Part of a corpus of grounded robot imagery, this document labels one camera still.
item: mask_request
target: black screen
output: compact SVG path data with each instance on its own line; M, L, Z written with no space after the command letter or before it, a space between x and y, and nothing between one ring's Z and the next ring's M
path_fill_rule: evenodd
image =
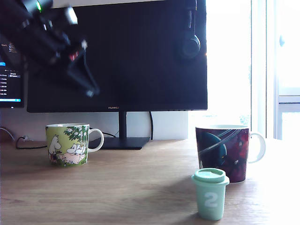
M100 86L89 98L63 79L29 76L28 112L112 112L207 109L206 7L198 1L199 54L183 60L187 27L182 0L74 7L70 37L86 37L87 65Z
M21 64L20 53L4 36L0 36L0 48L0 108L24 107L23 78L15 69Z

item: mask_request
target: dark blue mug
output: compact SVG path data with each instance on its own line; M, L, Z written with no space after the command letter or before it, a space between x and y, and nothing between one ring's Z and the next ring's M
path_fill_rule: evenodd
M248 161L249 139L256 135L260 151L253 161ZM262 159L266 151L264 137L250 132L244 125L210 125L196 127L199 168L218 168L226 172L231 183L246 179L248 163Z

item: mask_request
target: mug handle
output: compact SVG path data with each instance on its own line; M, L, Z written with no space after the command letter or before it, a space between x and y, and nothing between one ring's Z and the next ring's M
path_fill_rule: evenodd
M90 133L92 133L92 132L94 132L94 131L97 131L97 132L100 134L100 136L101 136L101 142L100 142L100 144L99 144L96 148L94 148L94 149L89 149L89 148L88 148L88 153L98 151L98 150L102 147L102 145L103 145L103 143L104 143L104 136L103 136L103 133L102 133L101 130L99 130L99 129L90 129L90 130L89 130L89 136L90 136Z
M256 157L255 160L253 161L248 161L248 163L256 163L258 162L259 160L262 159L262 157L264 156L265 152L266 152L266 140L264 139L264 137L260 134L260 133L257 133L257 132L250 132L250 137L256 135L259 139L259 142L261 144L261 149Z

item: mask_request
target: monitor base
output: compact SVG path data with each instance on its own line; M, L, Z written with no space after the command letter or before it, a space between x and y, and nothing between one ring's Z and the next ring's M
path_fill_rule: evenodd
M149 141L148 137L106 137L101 149L104 150L140 150ZM93 149L100 144L100 138L89 142L89 148Z

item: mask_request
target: headphone ear cup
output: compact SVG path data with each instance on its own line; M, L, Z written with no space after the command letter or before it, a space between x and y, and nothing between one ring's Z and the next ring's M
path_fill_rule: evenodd
M200 51L200 41L196 35L193 38L187 37L183 40L182 43L182 57L189 60L199 53Z

